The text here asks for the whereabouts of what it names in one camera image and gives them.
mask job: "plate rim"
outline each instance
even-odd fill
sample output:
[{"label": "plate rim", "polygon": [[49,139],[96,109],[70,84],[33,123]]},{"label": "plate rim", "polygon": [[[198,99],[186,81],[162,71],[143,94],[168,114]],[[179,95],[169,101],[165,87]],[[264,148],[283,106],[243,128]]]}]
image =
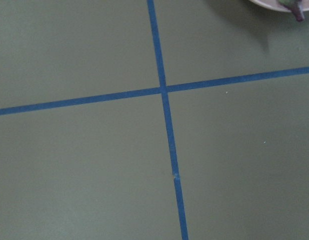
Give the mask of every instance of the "plate rim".
[{"label": "plate rim", "polygon": [[[261,7],[266,8],[266,9],[274,10],[274,11],[277,11],[277,12],[290,13],[290,11],[288,9],[286,9],[284,6],[282,6],[282,7],[271,6],[271,5],[264,3],[263,0],[250,0],[250,1],[253,2],[254,4],[257,4]],[[303,11],[304,12],[309,11],[309,7],[304,8]]]}]

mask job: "blue tape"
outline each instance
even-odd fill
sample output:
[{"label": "blue tape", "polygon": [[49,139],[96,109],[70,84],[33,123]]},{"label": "blue tape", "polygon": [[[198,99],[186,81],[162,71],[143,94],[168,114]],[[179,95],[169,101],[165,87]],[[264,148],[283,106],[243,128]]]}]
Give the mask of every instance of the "blue tape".
[{"label": "blue tape", "polygon": [[153,0],[148,0],[147,3],[148,3],[148,12],[149,12],[149,17],[150,17],[152,40],[153,40],[155,59],[156,59],[156,67],[158,71],[161,91],[165,93],[166,92],[166,76],[165,76],[165,69],[164,69],[164,60],[163,60],[163,55],[161,51],[155,4]]},{"label": "blue tape", "polygon": [[168,96],[167,85],[166,85],[164,61],[163,61],[163,56],[162,56],[161,44],[160,44],[160,36],[159,36],[159,31],[158,31],[155,4],[153,0],[147,0],[147,4],[148,4],[150,24],[151,24],[152,40],[153,40],[153,45],[154,45],[156,65],[157,65],[158,77],[159,77],[159,82],[160,82],[160,91],[161,91],[162,104],[163,104],[165,127],[166,127],[168,144],[169,144],[172,174],[174,176],[174,189],[175,189],[175,196],[176,196],[176,202],[177,202],[177,207],[178,207],[181,237],[183,240],[188,240],[189,238],[188,238],[186,213],[185,213],[181,181],[179,177],[176,143],[175,143],[174,129],[173,129],[173,123],[172,123],[172,117],[171,117],[171,111],[170,111],[169,96]]},{"label": "blue tape", "polygon": [[238,84],[238,83],[245,83],[245,82],[252,82],[252,81],[266,80],[266,79],[275,79],[275,78],[288,77],[288,76],[294,76],[294,75],[303,75],[303,74],[309,74],[309,66],[294,68],[294,69],[287,69],[287,70],[270,71],[270,72],[256,73],[256,74],[243,75],[243,76],[233,76],[233,77],[226,77],[226,78],[220,78],[220,79],[170,85],[170,86],[167,86],[167,91],[177,92],[177,91],[184,91],[184,90],[190,90],[190,89],[208,88],[208,87],[214,87],[214,86],[220,86],[220,85]]},{"label": "blue tape", "polygon": [[24,113],[24,112],[44,110],[44,109],[54,109],[54,108],[61,108],[61,107],[67,107],[67,106],[73,106],[73,105],[90,104],[90,103],[105,102],[105,101],[118,100],[118,99],[135,98],[135,97],[148,96],[148,95],[154,95],[154,94],[160,94],[160,93],[161,93],[160,88],[155,87],[155,88],[147,88],[147,89],[142,89],[142,90],[110,93],[110,94],[104,94],[104,95],[88,96],[88,97],[81,97],[81,98],[68,99],[68,100],[24,105],[24,106],[14,106],[14,107],[0,109],[0,115]]}]

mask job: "blue painter's tape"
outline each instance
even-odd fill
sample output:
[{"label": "blue painter's tape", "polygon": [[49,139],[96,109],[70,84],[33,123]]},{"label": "blue painter's tape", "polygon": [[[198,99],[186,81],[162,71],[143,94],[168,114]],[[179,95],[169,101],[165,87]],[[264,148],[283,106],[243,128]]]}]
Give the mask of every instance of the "blue painter's tape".
[{"label": "blue painter's tape", "polygon": [[156,64],[157,64],[157,71],[158,71],[159,82],[160,82],[160,91],[161,91],[162,104],[163,104],[165,127],[166,127],[168,144],[169,144],[172,174],[174,176],[174,188],[175,188],[175,196],[176,196],[176,202],[177,202],[177,207],[178,207],[181,237],[183,240],[188,240],[189,238],[188,238],[188,230],[187,230],[186,213],[185,213],[184,199],[183,199],[183,193],[182,193],[182,188],[181,188],[181,181],[179,177],[176,143],[175,143],[174,129],[173,129],[173,123],[172,123],[172,117],[171,117],[171,111],[170,111],[169,96],[167,92],[164,61],[163,61],[163,55],[162,55],[162,50],[161,50],[161,45],[160,45],[160,37],[159,37],[159,31],[158,31],[155,4],[153,0],[147,0],[147,4],[148,4],[148,12],[149,12],[151,31],[152,31],[152,40],[153,40],[154,52],[155,52],[155,58],[156,58]]},{"label": "blue painter's tape", "polygon": [[220,79],[170,85],[170,86],[167,86],[167,91],[177,92],[177,91],[184,91],[184,90],[190,90],[190,89],[208,88],[208,87],[214,87],[214,86],[220,86],[220,85],[245,83],[245,82],[252,82],[252,81],[257,81],[257,80],[275,79],[275,78],[288,77],[288,76],[294,76],[294,75],[303,75],[303,74],[309,74],[309,66],[294,68],[294,69],[287,69],[287,70],[270,71],[270,72],[256,73],[256,74],[243,75],[243,76],[233,76],[233,77],[226,77],[226,78],[220,78]]},{"label": "blue painter's tape", "polygon": [[183,191],[181,188],[180,177],[174,178],[174,189],[175,189],[176,202],[177,202],[178,211],[179,211],[181,237],[183,240],[188,240],[189,238],[188,238],[188,230],[187,230],[186,213],[185,213]]},{"label": "blue painter's tape", "polygon": [[165,88],[166,76],[165,76],[163,55],[161,51],[155,4],[153,0],[148,0],[147,3],[148,3],[148,12],[149,12],[149,17],[150,17],[152,40],[153,40],[153,45],[154,45],[154,52],[155,52],[155,59],[156,59],[158,76],[159,76],[159,82],[161,86],[161,91],[166,92],[166,88]]},{"label": "blue painter's tape", "polygon": [[90,103],[105,102],[105,101],[118,100],[118,99],[135,98],[135,97],[154,95],[154,94],[160,94],[160,93],[161,93],[160,88],[155,87],[155,88],[147,88],[147,89],[142,89],[142,90],[110,93],[110,94],[104,94],[104,95],[98,95],[98,96],[88,96],[88,97],[81,97],[81,98],[68,99],[68,100],[24,105],[24,106],[14,106],[14,107],[0,109],[0,115],[24,113],[24,112],[38,111],[38,110],[44,110],[44,109],[61,108],[61,107],[67,107],[67,106],[73,106],[73,105],[90,104]]}]

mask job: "white plate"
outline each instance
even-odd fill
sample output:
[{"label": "white plate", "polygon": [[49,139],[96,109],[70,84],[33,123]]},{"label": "white plate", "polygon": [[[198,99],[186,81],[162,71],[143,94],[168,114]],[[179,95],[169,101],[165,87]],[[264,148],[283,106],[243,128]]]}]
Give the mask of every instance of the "white plate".
[{"label": "white plate", "polygon": [[[271,9],[280,12],[290,12],[284,6],[281,6],[277,0],[250,0],[250,1],[266,9]],[[303,11],[309,11],[309,0],[302,0],[302,7]]]}]

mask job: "floor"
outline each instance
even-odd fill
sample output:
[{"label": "floor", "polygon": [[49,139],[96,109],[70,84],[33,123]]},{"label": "floor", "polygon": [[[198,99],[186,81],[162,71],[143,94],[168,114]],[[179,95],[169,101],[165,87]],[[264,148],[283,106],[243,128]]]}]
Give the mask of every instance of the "floor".
[{"label": "floor", "polygon": [[0,240],[309,240],[309,12],[0,0]]}]

